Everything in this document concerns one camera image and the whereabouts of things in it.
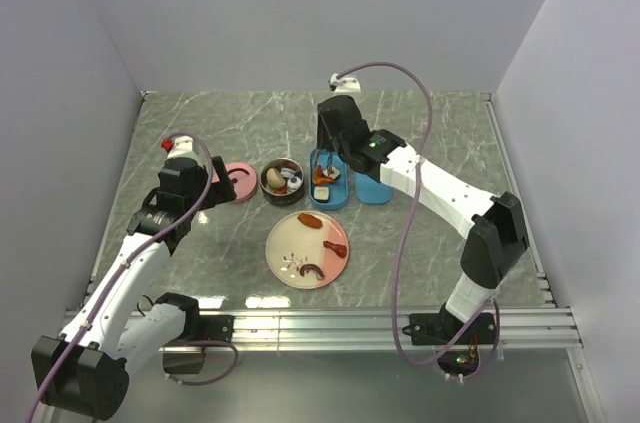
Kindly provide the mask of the steel serving tongs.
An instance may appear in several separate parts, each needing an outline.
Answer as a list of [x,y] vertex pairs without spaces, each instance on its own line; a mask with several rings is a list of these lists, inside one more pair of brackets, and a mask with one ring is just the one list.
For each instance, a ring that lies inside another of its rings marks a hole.
[[316,148],[312,156],[313,171],[316,165],[320,165],[324,173],[324,170],[326,168],[334,166],[333,159],[334,159],[334,152],[332,150]]

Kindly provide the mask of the sushi roll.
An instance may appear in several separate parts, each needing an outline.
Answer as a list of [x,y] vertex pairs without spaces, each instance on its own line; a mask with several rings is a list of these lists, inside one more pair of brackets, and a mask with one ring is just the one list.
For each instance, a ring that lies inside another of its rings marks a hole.
[[332,180],[336,181],[340,178],[341,176],[341,172],[340,170],[335,167],[335,166],[331,166],[328,167],[324,170],[324,175],[328,178],[331,178]]
[[330,199],[330,188],[316,186],[313,190],[313,198],[318,202],[328,202]]

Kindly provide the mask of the beige round bun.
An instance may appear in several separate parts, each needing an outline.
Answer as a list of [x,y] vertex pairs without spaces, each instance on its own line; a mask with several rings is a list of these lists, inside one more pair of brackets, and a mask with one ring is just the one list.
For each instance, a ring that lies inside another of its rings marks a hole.
[[286,185],[286,180],[277,168],[271,167],[266,172],[267,184],[274,190],[278,190]]

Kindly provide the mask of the orange fried shrimp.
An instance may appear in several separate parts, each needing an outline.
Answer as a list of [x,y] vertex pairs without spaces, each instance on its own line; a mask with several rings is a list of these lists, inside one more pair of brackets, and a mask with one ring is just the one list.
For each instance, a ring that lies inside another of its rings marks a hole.
[[327,176],[323,173],[322,167],[320,165],[316,165],[312,175],[312,183],[315,186],[324,186],[333,184],[335,179],[331,176]]

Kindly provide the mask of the white round rice cake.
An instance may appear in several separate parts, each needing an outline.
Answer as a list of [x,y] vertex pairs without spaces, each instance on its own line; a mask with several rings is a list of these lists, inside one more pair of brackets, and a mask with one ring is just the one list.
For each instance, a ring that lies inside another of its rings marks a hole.
[[296,176],[296,172],[291,169],[291,168],[286,168],[283,167],[280,169],[280,173],[285,177],[285,178],[292,178]]

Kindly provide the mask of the red chicken drumstick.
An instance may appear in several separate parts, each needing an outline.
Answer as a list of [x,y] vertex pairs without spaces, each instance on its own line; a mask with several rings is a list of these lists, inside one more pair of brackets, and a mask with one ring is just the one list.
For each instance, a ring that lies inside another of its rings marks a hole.
[[348,248],[346,245],[344,244],[339,244],[339,243],[334,243],[331,242],[329,240],[325,240],[323,242],[323,246],[326,249],[331,250],[333,253],[335,253],[339,258],[346,258],[348,255]]

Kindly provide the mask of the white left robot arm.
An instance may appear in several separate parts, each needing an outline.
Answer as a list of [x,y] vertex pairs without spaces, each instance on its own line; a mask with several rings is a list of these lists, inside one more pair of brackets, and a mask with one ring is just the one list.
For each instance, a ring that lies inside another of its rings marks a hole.
[[131,377],[159,349],[229,345],[221,325],[207,323],[198,301],[185,295],[165,293],[141,321],[129,321],[155,273],[190,232],[195,214],[236,198],[219,156],[170,153],[158,178],[87,303],[58,336],[35,343],[37,403],[106,421],[124,401]]

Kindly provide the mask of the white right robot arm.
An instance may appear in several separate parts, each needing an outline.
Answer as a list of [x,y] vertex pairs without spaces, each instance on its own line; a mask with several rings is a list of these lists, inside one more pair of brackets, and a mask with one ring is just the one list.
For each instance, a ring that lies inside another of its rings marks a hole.
[[462,275],[443,305],[442,334],[460,343],[476,329],[474,313],[529,248],[522,203],[510,192],[475,188],[419,155],[399,136],[372,130],[355,100],[333,96],[317,106],[317,143],[352,171],[418,199],[465,240]]

